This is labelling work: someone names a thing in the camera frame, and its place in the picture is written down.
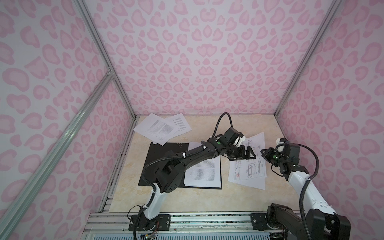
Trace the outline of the paper with diagram bottom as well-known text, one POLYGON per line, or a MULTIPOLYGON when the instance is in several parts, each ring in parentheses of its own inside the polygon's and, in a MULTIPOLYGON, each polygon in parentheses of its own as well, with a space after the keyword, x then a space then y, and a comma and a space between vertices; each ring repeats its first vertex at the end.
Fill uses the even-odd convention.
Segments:
POLYGON ((253 160, 231 161, 229 179, 248 180, 258 177, 267 177, 265 160, 261 157, 260 150, 265 148, 265 133, 262 132, 253 137, 247 138, 242 145, 246 148, 251 146, 257 155, 253 160))

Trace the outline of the white paper sheet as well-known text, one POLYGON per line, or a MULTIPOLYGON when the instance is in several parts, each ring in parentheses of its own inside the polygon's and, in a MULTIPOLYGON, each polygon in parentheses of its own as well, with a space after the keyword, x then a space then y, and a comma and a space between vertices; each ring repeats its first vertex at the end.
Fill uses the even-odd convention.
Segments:
POLYGON ((232 180, 229 179, 229 182, 246 186, 246 187, 265 190, 266 189, 265 179, 266 178, 264 177, 258 177, 258 178, 248 179, 248 180, 235 180, 234 178, 232 178, 232 180))

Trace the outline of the printed paper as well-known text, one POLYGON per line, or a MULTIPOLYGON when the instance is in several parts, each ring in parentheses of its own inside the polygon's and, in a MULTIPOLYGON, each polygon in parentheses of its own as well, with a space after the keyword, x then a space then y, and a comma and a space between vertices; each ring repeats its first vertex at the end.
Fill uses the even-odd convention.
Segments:
POLYGON ((183 187, 222 189, 221 157, 202 161, 186 170, 183 187))
POLYGON ((173 122, 154 114, 147 116, 134 128, 136 133, 150 139, 154 144, 160 144, 161 146, 166 144, 177 130, 178 126, 173 122))
POLYGON ((186 118, 181 113, 166 118, 166 121, 178 127, 178 130, 174 133, 173 138, 188 133, 192 130, 186 118))

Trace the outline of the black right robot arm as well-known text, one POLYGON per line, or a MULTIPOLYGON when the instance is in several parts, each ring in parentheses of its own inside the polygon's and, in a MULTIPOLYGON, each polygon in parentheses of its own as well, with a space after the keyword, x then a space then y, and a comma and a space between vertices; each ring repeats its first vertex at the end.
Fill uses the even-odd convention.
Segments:
POLYGON ((298 240, 348 240, 351 223, 347 217, 337 214, 313 184, 315 177, 292 157, 274 148, 261 150, 261 156, 282 175, 299 196, 299 214, 287 206, 271 204, 266 213, 265 225, 284 227, 298 240))

